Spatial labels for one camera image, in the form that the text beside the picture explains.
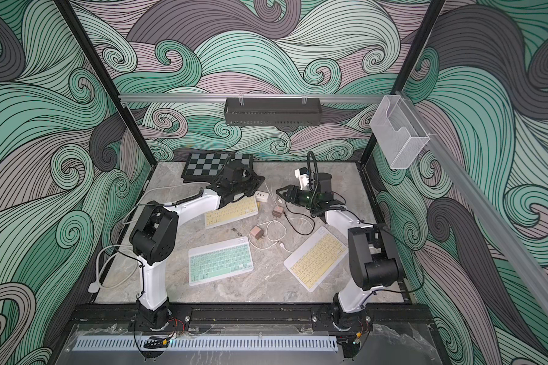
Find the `yellow keyboard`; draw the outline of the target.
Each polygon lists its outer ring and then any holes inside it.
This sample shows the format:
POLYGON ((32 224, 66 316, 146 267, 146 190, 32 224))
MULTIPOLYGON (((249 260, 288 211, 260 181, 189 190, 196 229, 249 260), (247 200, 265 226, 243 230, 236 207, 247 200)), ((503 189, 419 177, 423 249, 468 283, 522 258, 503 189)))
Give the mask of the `yellow keyboard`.
POLYGON ((313 292, 347 253, 347 246, 327 228, 321 227, 283 264, 308 292, 313 292))
POLYGON ((232 202, 224 208, 205 213, 205 229, 217 228, 245 218, 258 215, 257 200, 254 197, 246 197, 239 202, 232 202))

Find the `white power strip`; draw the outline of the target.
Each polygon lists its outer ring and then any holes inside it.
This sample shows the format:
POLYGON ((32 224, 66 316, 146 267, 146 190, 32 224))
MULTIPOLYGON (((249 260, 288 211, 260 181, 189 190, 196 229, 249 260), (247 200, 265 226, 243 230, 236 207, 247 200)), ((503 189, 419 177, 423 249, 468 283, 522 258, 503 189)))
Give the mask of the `white power strip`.
POLYGON ((254 193, 254 197, 258 202, 267 203, 269 202, 269 193, 265 193, 262 191, 256 191, 254 193))

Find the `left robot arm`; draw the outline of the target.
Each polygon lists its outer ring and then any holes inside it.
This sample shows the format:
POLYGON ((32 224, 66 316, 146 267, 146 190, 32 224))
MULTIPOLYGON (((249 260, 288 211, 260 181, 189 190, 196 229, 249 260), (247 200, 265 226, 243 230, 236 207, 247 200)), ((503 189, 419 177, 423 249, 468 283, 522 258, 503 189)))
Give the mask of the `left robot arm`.
POLYGON ((217 211, 240 198, 252 197, 266 178, 239 161, 227 161, 212 182, 193 196, 176 202, 150 201, 143 205, 129 241, 141 268, 140 316, 153 329, 169 321, 166 265, 177 230, 195 217, 217 211))

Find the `green wireless keyboard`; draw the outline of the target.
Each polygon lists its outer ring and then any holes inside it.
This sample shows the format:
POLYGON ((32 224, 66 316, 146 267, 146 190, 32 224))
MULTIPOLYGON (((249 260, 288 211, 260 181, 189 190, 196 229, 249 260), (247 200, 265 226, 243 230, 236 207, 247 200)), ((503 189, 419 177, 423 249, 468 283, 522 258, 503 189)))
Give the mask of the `green wireless keyboard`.
POLYGON ((246 274, 254 270, 250 243, 239 237, 188 251, 189 286, 246 274))

